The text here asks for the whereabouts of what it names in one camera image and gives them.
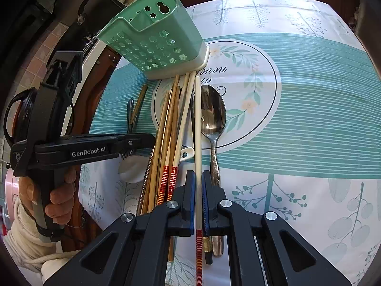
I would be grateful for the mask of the white knit sleeve forearm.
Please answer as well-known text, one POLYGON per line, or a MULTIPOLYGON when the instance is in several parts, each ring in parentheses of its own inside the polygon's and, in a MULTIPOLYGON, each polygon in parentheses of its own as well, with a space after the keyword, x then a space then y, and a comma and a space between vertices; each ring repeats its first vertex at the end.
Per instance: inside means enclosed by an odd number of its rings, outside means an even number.
POLYGON ((58 252, 56 243, 42 242, 35 221, 18 199, 14 217, 11 229, 3 238, 5 247, 26 280, 31 285, 43 285, 78 251, 58 252))

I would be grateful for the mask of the person left hand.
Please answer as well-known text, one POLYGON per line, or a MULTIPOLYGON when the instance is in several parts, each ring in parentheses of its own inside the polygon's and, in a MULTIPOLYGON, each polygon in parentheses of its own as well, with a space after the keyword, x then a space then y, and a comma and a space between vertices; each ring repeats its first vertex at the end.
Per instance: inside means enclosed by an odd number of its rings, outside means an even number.
MULTIPOLYGON (((58 225, 66 225, 74 207, 76 171, 74 167, 65 172, 65 184, 50 193, 50 203, 45 207, 47 216, 58 225)), ((27 214, 33 218, 33 204, 37 201, 39 190, 29 177, 19 178, 19 198, 27 214)))

